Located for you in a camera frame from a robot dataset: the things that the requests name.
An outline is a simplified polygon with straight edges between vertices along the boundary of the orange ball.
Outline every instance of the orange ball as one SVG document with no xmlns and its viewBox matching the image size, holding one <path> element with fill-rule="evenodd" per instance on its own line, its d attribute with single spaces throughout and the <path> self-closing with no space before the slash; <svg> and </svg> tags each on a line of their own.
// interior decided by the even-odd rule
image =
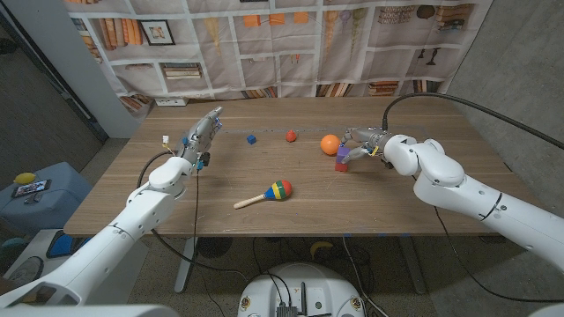
<svg viewBox="0 0 564 317">
<path fill-rule="evenodd" d="M 335 155 L 338 151 L 338 146 L 341 144 L 341 141 L 338 139 L 337 136 L 334 135 L 327 135 L 321 139 L 321 149 L 327 155 Z"/>
</svg>

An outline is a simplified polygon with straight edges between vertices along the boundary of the table leg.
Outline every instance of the table leg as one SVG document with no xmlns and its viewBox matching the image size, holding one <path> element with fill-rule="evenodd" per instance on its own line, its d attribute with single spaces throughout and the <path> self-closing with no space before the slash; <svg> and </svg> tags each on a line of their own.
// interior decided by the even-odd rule
<svg viewBox="0 0 564 317">
<path fill-rule="evenodd" d="M 189 259 L 194 259 L 194 241 L 193 239 L 197 238 L 187 238 L 186 244 L 184 245 L 184 251 L 182 254 Z M 190 273 L 192 272 L 192 263 L 181 260 L 180 267 L 178 268 L 178 274 L 176 275 L 176 283 L 174 284 L 174 291 L 177 293 L 182 293 L 186 290 L 186 285 L 188 284 L 188 280 L 190 277 Z"/>
<path fill-rule="evenodd" d="M 421 273 L 419 258 L 415 253 L 415 246 L 413 245 L 412 238 L 399 237 L 399 246 L 402 248 L 402 254 L 404 255 L 405 262 L 407 263 L 409 274 L 412 277 L 415 292 L 419 295 L 425 294 L 427 292 L 427 287 L 425 286 L 425 280 L 423 279 L 423 274 Z"/>
</svg>

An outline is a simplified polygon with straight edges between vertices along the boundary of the picture frame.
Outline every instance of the picture frame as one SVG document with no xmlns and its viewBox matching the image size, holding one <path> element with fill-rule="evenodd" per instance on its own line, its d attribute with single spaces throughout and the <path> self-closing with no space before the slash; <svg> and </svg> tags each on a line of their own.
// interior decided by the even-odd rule
<svg viewBox="0 0 564 317">
<path fill-rule="evenodd" d="M 139 23 L 149 45 L 175 45 L 167 20 L 139 20 Z"/>
</svg>

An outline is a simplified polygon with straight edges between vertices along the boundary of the wooden table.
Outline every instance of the wooden table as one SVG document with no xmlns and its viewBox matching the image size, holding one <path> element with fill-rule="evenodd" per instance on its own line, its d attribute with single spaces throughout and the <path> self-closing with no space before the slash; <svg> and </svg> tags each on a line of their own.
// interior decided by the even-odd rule
<svg viewBox="0 0 564 317">
<path fill-rule="evenodd" d="M 413 179 L 388 170 L 378 158 L 334 171 L 335 158 L 319 142 L 345 127 L 379 126 L 392 98 L 258 99 L 156 107 L 130 139 L 64 227 L 71 235 L 94 235 L 125 206 L 145 162 L 163 151 L 162 135 L 178 140 L 207 112 L 221 105 L 223 129 L 215 136 L 210 165 L 199 174 L 197 236 L 378 236 L 443 235 L 433 208 L 413 194 Z M 467 174 L 524 201 L 538 201 L 479 133 L 446 100 L 404 100 L 390 112 L 390 131 L 439 141 Z M 289 129 L 298 133 L 285 140 Z M 247 135 L 256 143 L 247 143 Z M 162 164 L 157 160 L 149 172 Z M 233 204 L 263 193 L 274 181 L 289 180 L 284 202 L 262 202 L 235 210 Z M 168 236 L 193 234 L 196 177 L 157 229 Z M 453 234 L 485 234 L 480 222 L 450 211 L 442 218 Z"/>
</svg>

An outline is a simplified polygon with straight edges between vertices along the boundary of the maraca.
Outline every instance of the maraca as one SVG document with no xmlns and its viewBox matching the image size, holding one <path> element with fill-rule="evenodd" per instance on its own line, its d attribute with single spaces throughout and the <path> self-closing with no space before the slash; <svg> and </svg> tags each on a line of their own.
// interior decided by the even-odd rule
<svg viewBox="0 0 564 317">
<path fill-rule="evenodd" d="M 254 202 L 260 202 L 263 199 L 276 199 L 282 200 L 292 194 L 292 184 L 289 181 L 277 181 L 268 190 L 264 192 L 264 194 L 258 195 L 257 197 L 253 197 L 242 202 L 238 202 L 233 207 L 235 209 L 239 209 L 241 207 L 245 207 L 249 204 Z"/>
</svg>

